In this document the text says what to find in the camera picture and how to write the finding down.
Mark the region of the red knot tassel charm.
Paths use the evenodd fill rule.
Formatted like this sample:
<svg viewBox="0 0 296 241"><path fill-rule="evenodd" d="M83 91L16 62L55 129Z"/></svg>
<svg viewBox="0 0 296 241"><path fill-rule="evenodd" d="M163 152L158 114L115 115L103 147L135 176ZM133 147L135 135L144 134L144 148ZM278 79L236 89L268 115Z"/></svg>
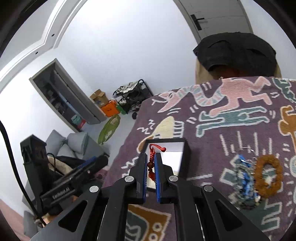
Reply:
<svg viewBox="0 0 296 241"><path fill-rule="evenodd" d="M152 181L156 181L156 175L154 173L154 157L156 155L156 151L154 148L159 149L161 152L165 152L167 149L165 147L162 147L160 145L157 144L150 144L149 145L149 161L147 163L147 168L148 168L148 177L152 180Z"/></svg>

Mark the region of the black open jewelry box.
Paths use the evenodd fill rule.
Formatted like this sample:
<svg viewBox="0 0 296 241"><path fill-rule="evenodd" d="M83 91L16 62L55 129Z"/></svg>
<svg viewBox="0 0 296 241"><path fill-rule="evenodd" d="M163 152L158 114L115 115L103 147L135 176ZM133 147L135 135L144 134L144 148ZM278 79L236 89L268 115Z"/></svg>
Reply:
<svg viewBox="0 0 296 241"><path fill-rule="evenodd" d="M191 149L185 138L147 139L139 146L140 153L146 153L149 159L149 146L161 154L163 164L172 168L174 175L186 178L191 156Z"/></svg>

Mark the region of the black clothes on sofa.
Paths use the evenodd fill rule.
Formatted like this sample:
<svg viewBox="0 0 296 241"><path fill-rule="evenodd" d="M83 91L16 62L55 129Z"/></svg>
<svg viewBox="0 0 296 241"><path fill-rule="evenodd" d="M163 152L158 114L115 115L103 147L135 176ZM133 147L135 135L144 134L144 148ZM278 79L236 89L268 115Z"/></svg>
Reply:
<svg viewBox="0 0 296 241"><path fill-rule="evenodd" d="M71 171L73 171L75 168L83 168L87 165L89 165L92 160L81 160L74 157L68 157L68 156L54 156L51 153L47 154L47 158L49 161L48 167L51 171L56 171L57 173L61 175L67 175Z"/></svg>

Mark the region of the grey sofa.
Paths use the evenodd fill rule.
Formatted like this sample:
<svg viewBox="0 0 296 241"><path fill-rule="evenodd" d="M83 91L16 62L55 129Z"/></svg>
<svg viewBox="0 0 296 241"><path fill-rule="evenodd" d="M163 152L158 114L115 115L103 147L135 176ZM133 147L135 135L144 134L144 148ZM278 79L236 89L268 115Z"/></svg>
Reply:
<svg viewBox="0 0 296 241"><path fill-rule="evenodd" d="M97 144L91 137L89 137L88 133L86 132L71 133L68 135L68 137L65 138L62 135L60 135L56 130L52 130L47 140L44 142L46 143L46 152L53 153L55 156L68 156L78 158L81 160L88 160L89 158L95 155L102 154L103 152L105 152L104 149L102 149L102 147L99 144ZM28 180L25 185L25 191L27 195L23 197L23 203L31 211L25 211L23 215L24 234L27 237L33 237L42 228L42 224L37 220L36 217L36 209L32 204L34 196L28 183ZM60 203L62 211L70 205L74 197L78 196L73 195L63 200ZM59 213L46 213L41 216L48 215L50 217L54 217L57 216Z"/></svg>

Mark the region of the green leaf floor mat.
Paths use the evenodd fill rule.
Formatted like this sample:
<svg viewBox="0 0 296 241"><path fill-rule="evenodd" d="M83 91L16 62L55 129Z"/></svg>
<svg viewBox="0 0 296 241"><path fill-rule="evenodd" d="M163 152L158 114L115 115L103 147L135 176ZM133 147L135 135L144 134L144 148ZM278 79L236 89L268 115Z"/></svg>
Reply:
<svg viewBox="0 0 296 241"><path fill-rule="evenodd" d="M97 141L99 145L103 145L112 137L120 124L120 119L120 116L115 114L108 120L99 134Z"/></svg>

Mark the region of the purple patterned woven blanket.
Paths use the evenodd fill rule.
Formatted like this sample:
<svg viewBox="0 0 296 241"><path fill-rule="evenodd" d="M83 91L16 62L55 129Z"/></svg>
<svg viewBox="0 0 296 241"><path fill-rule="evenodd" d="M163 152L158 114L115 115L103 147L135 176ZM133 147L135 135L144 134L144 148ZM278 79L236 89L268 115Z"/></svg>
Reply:
<svg viewBox="0 0 296 241"><path fill-rule="evenodd" d="M145 141L185 138L191 150L186 178L213 185L271 240L295 219L295 81L271 77L212 80L145 100L104 186L129 174ZM277 194L246 207L236 197L237 154L273 155L282 167Z"/></svg>

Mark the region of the orange paper bag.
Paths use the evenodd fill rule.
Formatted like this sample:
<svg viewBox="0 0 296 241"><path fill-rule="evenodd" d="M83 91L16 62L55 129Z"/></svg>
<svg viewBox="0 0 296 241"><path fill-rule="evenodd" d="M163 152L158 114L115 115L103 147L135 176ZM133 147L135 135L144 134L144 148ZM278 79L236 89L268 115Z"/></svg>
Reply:
<svg viewBox="0 0 296 241"><path fill-rule="evenodd" d="M110 100L105 106L101 107L101 110L108 118L120 113L115 100Z"/></svg>

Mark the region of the brown cardboard box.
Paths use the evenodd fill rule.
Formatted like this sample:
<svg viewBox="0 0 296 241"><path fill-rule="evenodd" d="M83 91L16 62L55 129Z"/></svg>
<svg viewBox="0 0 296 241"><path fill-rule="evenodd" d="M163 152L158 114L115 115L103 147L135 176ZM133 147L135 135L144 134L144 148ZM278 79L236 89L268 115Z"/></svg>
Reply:
<svg viewBox="0 0 296 241"><path fill-rule="evenodd" d="M106 93L101 91L100 89L96 90L90 98L94 101L94 103L100 108L108 104L109 99L106 96Z"/></svg>

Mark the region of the grey open closet doorway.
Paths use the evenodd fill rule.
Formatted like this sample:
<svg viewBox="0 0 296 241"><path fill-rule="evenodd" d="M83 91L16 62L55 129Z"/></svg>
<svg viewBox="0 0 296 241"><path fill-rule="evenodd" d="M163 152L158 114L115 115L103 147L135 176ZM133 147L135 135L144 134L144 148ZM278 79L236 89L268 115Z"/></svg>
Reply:
<svg viewBox="0 0 296 241"><path fill-rule="evenodd" d="M30 83L50 109L76 133L82 131L85 123L95 125L107 119L57 59L31 77Z"/></svg>

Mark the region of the black shoe rack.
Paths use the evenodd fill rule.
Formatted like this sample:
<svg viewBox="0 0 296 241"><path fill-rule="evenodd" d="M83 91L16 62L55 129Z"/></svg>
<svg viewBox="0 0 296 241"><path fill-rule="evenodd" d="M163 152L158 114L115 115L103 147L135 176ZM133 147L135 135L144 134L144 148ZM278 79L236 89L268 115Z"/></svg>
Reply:
<svg viewBox="0 0 296 241"><path fill-rule="evenodd" d="M123 85L113 93L125 113L137 113L142 102L152 96L152 91L143 79Z"/></svg>

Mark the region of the grey room door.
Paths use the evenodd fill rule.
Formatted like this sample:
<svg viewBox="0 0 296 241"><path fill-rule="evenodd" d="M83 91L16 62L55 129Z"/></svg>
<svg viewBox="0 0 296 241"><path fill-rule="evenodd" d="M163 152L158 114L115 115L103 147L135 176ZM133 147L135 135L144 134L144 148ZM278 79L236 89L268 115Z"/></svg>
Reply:
<svg viewBox="0 0 296 241"><path fill-rule="evenodd" d="M196 42L218 33L252 33L252 27L241 1L238 0L175 0ZM190 15L205 18L198 31Z"/></svg>

